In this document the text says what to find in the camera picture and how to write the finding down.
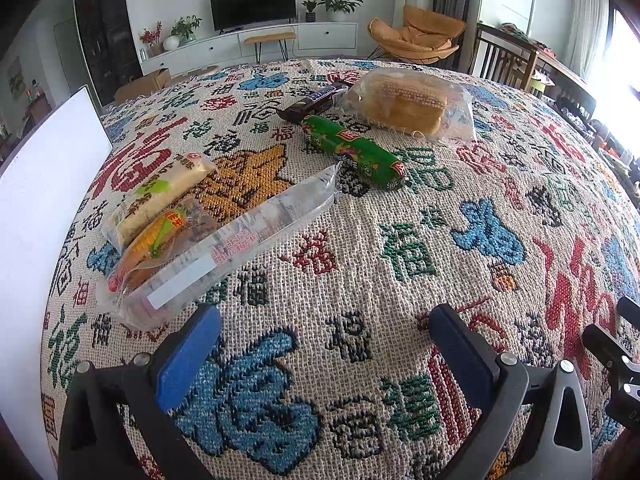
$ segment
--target blue gripper pad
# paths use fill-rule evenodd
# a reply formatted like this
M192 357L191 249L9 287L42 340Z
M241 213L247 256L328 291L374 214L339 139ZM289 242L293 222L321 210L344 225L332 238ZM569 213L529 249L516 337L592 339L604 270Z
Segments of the blue gripper pad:
M221 329L220 311L210 306L175 348L158 374L156 400L161 410L166 412L180 406L198 370L217 343Z
M636 330L640 330L640 306L628 297L618 300L618 314L631 323Z
M494 349L480 334L471 332L448 304L436 306L429 314L429 336L460 385L466 402L487 410L494 403L494 384L500 375Z

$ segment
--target white label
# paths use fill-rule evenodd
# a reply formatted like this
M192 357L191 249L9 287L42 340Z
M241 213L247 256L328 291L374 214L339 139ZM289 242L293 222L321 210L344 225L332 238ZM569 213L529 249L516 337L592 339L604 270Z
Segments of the white label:
M175 276L172 276L146 298L149 300L149 303L151 303L151 306L158 310L167 301L175 298L185 288L215 268L216 263L213 261L211 254L206 253L191 265L178 272Z

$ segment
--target white vase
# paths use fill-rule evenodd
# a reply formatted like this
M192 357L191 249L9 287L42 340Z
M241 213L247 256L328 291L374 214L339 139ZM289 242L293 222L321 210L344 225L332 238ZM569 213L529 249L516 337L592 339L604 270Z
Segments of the white vase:
M180 37L178 36L169 36L164 43L162 44L165 50L175 50L180 46Z
M332 22L350 22L351 14L348 12L344 12L343 10L334 10L329 12L329 20Z

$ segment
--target tablecloth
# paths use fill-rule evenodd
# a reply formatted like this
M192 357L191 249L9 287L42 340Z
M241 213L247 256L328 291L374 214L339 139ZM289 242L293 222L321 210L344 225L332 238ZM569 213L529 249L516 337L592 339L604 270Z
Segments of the tablecloth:
M200 203L229 221L333 163L276 110L380 66L462 84L478 142L429 144L343 119L400 158L414 186L389 192L346 169L332 209L172 322L142 333L95 311L95 283L118 259L101 222L143 179L175 153L201 152L220 174L200 186ZM102 121L114 149L64 241L42 335L55 459L77 363L152 352L208 303L222 313L222 336L171 416L215 478L434 478L479 417L426 331L429 311L448 302L497 351L537 366L574 362L598 465L619 427L580 334L597 322L638 356L639 334L614 308L623 295L639 299L640 219L592 149L537 98L410 64L294 60L200 76ZM161 478L135 420L120 412L143 468ZM525 419L523 410L494 476Z

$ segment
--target orange leather chair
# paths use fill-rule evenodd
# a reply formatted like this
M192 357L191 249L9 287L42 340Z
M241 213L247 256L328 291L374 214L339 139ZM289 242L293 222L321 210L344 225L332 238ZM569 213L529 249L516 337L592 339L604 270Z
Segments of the orange leather chair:
M435 63L459 48L452 46L451 40L464 32L465 22L411 5L404 6L402 16L404 27L401 30L389 27L378 18L371 20L369 34L378 48L418 64Z

